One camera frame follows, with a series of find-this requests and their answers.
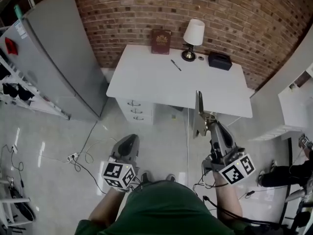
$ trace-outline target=green shirt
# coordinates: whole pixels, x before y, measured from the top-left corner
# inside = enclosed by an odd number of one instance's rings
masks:
[[[236,223],[237,232],[245,226]],[[233,235],[187,187],[159,181],[136,188],[117,220],[103,229],[81,220],[75,235]]]

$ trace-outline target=person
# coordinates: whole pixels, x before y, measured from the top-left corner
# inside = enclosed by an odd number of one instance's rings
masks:
[[[214,178],[217,186],[226,183],[219,173]],[[79,222],[75,235],[243,234],[243,222],[219,210],[218,219],[212,216],[192,190],[176,183],[174,175],[153,182],[151,173],[145,171],[141,181],[117,219],[125,193],[111,188],[89,219]],[[216,195],[218,207],[243,215],[233,186],[216,188]]]
[[[292,166],[277,166],[277,162],[273,160],[269,173],[265,173],[265,171],[260,172],[258,178],[258,184],[260,186],[280,187],[299,184],[303,187],[307,183],[313,172],[313,152],[309,146],[306,146],[302,142],[304,138],[304,135],[299,138],[298,145],[303,149],[304,154],[309,160],[301,165]]]

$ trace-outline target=lamp shade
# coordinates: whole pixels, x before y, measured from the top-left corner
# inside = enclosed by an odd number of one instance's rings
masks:
[[[184,34],[184,40],[191,45],[202,45],[204,35],[204,22],[191,19]]]

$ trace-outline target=shoe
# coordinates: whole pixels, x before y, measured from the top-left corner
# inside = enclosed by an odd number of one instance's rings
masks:
[[[277,161],[276,160],[272,160],[272,163],[270,165],[270,172],[273,172],[275,167],[277,167]]]
[[[148,170],[145,170],[141,175],[141,182],[142,183],[153,182],[152,173]]]
[[[166,180],[167,181],[172,181],[172,182],[176,182],[176,178],[173,174],[169,174],[167,177],[166,177]]]
[[[259,177],[258,177],[258,182],[257,182],[257,186],[262,186],[261,185],[261,180],[262,180],[262,177],[263,177],[263,175],[265,174],[265,171],[260,171],[260,173],[259,173]]]

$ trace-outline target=brick wall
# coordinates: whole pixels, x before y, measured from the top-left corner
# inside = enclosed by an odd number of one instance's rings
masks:
[[[152,28],[173,32],[182,48],[192,18],[205,22],[200,53],[227,53],[256,89],[291,56],[313,12],[313,0],[76,0],[102,67],[115,68],[126,44],[150,44]]]

